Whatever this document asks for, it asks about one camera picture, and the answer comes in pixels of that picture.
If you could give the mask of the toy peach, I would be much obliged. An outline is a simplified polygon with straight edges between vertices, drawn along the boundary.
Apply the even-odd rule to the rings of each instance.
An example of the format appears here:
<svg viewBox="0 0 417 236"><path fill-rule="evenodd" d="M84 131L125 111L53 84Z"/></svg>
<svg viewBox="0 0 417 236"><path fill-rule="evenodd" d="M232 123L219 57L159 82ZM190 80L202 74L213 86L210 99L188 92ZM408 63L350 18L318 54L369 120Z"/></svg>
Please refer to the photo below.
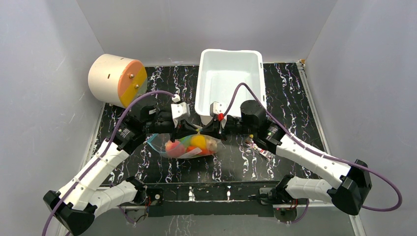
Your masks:
<svg viewBox="0 0 417 236"><path fill-rule="evenodd" d="M169 158L179 158L185 154L185 146L180 141L168 141L165 144L165 151Z"/></svg>

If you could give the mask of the green toy lime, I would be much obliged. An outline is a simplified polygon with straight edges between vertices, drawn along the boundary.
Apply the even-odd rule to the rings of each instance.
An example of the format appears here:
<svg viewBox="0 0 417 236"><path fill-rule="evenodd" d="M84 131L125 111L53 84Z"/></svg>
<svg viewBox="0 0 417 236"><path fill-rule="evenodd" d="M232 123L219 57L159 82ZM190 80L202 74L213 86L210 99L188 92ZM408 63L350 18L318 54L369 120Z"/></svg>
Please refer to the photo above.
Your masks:
<svg viewBox="0 0 417 236"><path fill-rule="evenodd" d="M184 137L184 138L181 138L181 139L179 139L179 141L185 146L185 147L188 147L188 146L190 146L190 142L191 142L191 136L187 136L187 137Z"/></svg>

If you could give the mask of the clear zip top bag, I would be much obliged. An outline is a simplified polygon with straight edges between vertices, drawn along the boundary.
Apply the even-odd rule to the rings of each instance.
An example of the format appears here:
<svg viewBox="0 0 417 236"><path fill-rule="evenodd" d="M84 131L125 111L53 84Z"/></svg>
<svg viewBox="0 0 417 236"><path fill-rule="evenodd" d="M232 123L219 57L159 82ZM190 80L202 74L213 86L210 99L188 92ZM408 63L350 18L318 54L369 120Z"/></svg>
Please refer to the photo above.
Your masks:
<svg viewBox="0 0 417 236"><path fill-rule="evenodd" d="M189 135L175 141L169 134L154 134L146 143L162 157L173 159L193 159L222 152L222 141L208 135L202 135L198 126L197 134Z"/></svg>

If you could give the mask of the yellow toy mango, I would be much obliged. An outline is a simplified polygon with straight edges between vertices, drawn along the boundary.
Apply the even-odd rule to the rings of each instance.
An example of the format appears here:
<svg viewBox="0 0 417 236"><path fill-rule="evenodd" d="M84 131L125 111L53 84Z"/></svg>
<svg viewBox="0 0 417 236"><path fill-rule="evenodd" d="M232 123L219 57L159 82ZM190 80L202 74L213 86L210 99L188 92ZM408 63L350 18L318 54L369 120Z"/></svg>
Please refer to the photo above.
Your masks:
<svg viewBox="0 0 417 236"><path fill-rule="evenodd" d="M207 149L207 142L204 135L194 135L190 138L190 146Z"/></svg>

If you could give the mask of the white toy garlic bulb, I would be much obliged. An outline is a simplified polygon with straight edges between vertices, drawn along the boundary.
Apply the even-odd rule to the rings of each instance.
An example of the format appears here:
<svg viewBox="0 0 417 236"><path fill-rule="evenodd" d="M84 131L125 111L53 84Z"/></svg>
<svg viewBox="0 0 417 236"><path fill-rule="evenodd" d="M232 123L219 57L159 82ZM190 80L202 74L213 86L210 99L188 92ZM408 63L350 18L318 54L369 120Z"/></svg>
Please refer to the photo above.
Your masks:
<svg viewBox="0 0 417 236"><path fill-rule="evenodd" d="M206 148L210 153L216 153L218 151L217 141L213 139L206 140Z"/></svg>

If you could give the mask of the red toy pepper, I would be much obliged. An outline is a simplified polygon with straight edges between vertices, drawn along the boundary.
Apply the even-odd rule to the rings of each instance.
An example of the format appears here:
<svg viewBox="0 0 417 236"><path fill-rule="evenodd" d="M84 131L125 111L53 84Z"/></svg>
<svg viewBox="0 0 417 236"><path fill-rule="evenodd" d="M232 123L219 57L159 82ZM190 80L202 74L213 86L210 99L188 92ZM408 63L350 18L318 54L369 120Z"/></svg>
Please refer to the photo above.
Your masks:
<svg viewBox="0 0 417 236"><path fill-rule="evenodd" d="M213 151L210 151L208 149L195 147L195 146L188 146L186 149L186 154L189 154L191 157L195 156L208 156L212 155Z"/></svg>

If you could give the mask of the white plastic bin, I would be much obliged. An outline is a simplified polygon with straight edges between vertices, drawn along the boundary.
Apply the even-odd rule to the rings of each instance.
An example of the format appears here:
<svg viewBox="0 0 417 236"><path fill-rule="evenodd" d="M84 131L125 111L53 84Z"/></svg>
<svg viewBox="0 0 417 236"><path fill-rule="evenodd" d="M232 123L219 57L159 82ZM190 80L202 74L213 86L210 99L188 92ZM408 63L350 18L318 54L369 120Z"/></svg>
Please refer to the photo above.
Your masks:
<svg viewBox="0 0 417 236"><path fill-rule="evenodd" d="M240 117L240 105L253 96L246 88L240 88L233 104L232 96L238 84L246 83L267 106L266 85L263 58L253 50L205 49L201 53L194 110L200 116L202 124L211 121L210 105L220 102L231 108L228 115Z"/></svg>

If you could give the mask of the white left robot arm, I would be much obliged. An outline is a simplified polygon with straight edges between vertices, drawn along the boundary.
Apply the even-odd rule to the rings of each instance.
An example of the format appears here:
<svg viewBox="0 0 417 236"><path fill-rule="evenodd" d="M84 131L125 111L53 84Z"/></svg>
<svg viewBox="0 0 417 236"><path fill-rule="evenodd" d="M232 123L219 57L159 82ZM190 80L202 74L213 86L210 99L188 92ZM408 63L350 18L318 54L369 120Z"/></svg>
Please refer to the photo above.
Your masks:
<svg viewBox="0 0 417 236"><path fill-rule="evenodd" d="M65 186L44 195L50 217L60 221L69 235L79 236L98 216L114 207L124 203L150 205L155 198L148 186L135 177L104 191L98 188L117 165L145 142L148 134L173 134L176 139L195 134L197 128L186 121L189 116L189 105L178 97L168 110L159 112L153 97L142 95L135 99L94 157Z"/></svg>

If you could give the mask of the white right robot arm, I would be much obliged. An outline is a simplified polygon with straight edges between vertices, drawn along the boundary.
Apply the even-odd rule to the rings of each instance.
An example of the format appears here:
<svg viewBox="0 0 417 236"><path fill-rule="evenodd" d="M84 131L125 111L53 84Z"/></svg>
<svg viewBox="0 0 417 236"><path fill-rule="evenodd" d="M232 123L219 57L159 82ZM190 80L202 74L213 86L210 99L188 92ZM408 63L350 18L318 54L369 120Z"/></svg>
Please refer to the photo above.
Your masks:
<svg viewBox="0 0 417 236"><path fill-rule="evenodd" d="M354 163L335 158L305 143L284 129L256 100L244 101L241 116L226 114L226 105L210 105L211 121L202 133L224 140L227 134L253 135L254 143L263 150L289 159L319 176L318 179L286 175L267 194L261 194L266 204L290 203L296 199L330 202L342 212L358 215L372 188L366 163Z"/></svg>

